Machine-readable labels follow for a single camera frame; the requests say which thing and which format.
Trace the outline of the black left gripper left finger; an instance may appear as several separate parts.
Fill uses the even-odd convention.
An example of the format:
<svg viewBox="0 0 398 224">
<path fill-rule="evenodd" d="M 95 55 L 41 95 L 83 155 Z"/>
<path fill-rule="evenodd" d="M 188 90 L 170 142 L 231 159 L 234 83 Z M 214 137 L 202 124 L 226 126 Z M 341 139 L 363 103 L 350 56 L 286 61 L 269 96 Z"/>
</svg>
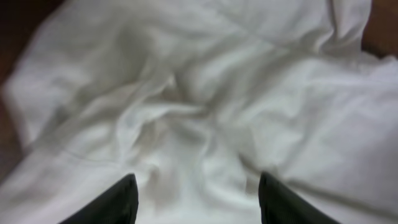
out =
<svg viewBox="0 0 398 224">
<path fill-rule="evenodd" d="M 138 206 L 136 176 L 128 174 L 60 224 L 135 224 Z"/>
</svg>

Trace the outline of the white t-shirt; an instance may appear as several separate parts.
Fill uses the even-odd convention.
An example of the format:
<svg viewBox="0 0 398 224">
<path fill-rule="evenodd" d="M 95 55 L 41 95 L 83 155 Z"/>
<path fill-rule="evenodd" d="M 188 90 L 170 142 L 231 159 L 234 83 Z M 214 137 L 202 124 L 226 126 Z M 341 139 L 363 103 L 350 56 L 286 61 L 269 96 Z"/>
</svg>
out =
<svg viewBox="0 0 398 224">
<path fill-rule="evenodd" d="M 26 156 L 2 223 L 58 223 L 133 173 L 138 223 L 259 223 L 269 172 L 340 223 L 397 222 L 397 60 L 370 1 L 67 1 L 4 98 Z"/>
</svg>

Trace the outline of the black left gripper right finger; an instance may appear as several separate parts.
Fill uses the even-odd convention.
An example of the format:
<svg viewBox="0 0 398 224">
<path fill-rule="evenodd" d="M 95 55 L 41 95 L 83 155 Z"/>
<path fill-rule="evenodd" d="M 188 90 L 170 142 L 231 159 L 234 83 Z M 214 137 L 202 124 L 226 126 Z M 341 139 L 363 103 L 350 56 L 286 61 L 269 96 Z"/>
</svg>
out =
<svg viewBox="0 0 398 224">
<path fill-rule="evenodd" d="M 338 224 L 267 172 L 258 188 L 262 224 Z"/>
</svg>

